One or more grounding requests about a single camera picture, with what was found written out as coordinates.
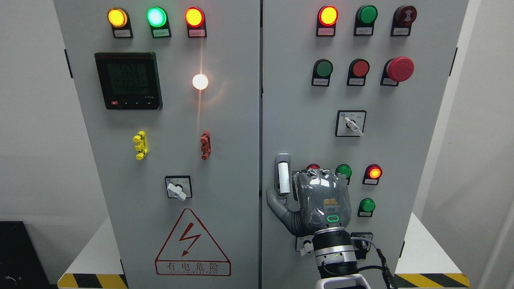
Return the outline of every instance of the cable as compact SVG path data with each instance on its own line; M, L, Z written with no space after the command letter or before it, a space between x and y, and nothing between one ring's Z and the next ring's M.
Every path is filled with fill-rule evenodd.
M377 250L378 257L380 258L380 262L382 263L382 278L384 279L385 285L388 289L398 289L398 286L396 285L396 281L394 280L393 274L391 274L391 271L389 270L389 267L387 266L386 257L382 253L382 250L378 248L378 246L373 243L372 241L361 238L361 237L352 237L351 238L354 241L365 241L370 243L375 249Z

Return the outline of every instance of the white indicator light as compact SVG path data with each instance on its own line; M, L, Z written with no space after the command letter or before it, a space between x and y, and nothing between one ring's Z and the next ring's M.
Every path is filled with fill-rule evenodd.
M199 91L204 90L209 85L209 79L205 74L197 74L193 77L193 86Z

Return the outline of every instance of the yellow indicator light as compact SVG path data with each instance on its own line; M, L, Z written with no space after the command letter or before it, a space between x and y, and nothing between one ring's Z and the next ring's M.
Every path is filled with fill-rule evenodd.
M114 7L107 12L109 23L116 28L121 28L127 24L127 12L119 7Z

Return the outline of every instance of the digital power meter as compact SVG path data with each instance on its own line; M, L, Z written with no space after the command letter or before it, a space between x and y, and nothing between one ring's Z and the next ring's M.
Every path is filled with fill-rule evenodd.
M95 60L108 110L162 108L154 52L98 52Z

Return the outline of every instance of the red push button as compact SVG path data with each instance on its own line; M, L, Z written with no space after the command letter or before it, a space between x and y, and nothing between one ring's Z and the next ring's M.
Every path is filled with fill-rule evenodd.
M393 59L387 66L387 74L393 81L401 82L408 80L414 73L414 62L406 56Z
M370 64L365 60L357 61L353 68L352 72L356 77L363 77L370 71Z

